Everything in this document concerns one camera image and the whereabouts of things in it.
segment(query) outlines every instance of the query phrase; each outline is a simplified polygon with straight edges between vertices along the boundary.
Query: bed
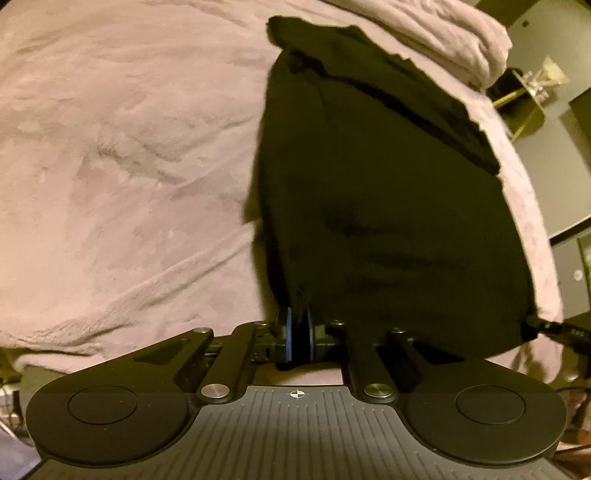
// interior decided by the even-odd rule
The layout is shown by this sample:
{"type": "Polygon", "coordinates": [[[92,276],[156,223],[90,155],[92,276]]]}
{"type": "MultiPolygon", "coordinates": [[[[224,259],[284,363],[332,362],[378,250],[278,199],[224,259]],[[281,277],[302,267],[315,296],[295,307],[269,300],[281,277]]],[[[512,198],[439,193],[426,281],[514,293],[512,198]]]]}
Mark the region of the bed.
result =
{"type": "MultiPolygon", "coordinates": [[[[12,0],[0,11],[0,346],[16,369],[75,372],[276,315],[251,182],[273,15],[358,25],[466,105],[501,164],[538,315],[562,321],[535,192],[482,93],[511,46],[492,18],[460,0],[12,0]]],[[[561,347],[540,337],[490,360],[552,382],[561,347]]]]}

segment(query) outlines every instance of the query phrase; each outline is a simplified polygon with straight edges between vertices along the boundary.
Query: green object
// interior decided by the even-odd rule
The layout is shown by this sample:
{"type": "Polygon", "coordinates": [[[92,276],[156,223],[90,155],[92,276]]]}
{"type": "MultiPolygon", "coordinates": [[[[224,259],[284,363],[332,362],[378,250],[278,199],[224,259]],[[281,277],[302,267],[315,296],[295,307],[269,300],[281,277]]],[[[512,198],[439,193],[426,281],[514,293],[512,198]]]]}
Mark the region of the green object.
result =
{"type": "Polygon", "coordinates": [[[0,348],[0,384],[18,382],[22,375],[13,369],[4,350],[0,348]]]}

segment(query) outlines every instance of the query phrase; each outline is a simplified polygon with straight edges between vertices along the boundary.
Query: gray wall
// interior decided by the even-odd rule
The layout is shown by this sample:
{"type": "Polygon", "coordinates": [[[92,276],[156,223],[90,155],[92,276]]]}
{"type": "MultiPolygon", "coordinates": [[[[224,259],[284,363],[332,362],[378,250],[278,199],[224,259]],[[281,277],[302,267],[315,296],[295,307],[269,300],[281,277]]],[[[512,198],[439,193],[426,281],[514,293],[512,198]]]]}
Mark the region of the gray wall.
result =
{"type": "Polygon", "coordinates": [[[536,72],[549,55],[571,80],[556,89],[545,124],[515,143],[552,234],[591,214],[591,141],[568,104],[591,86],[591,8],[577,0],[540,0],[508,31],[509,66],[536,72]]]}

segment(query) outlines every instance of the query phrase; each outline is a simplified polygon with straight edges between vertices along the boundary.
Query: folded blanket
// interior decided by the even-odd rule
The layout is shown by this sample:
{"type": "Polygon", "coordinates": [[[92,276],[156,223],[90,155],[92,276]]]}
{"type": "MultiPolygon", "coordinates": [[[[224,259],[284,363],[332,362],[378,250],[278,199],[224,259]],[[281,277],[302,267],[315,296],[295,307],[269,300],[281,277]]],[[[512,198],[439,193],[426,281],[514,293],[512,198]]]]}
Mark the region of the folded blanket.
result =
{"type": "Polygon", "coordinates": [[[377,21],[460,80],[488,88],[506,69],[505,27],[461,0],[327,0],[377,21]]]}

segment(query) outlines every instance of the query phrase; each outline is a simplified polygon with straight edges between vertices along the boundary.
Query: crosshair logo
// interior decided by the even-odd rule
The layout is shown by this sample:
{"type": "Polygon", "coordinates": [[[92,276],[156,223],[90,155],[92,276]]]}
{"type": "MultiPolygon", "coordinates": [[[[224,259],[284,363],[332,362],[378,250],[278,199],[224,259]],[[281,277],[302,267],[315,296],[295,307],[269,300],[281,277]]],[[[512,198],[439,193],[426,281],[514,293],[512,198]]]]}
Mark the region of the crosshair logo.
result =
{"type": "Polygon", "coordinates": [[[293,392],[288,393],[288,395],[290,397],[297,398],[299,400],[304,395],[309,395],[309,394],[302,392],[302,390],[294,390],[293,392]]]}

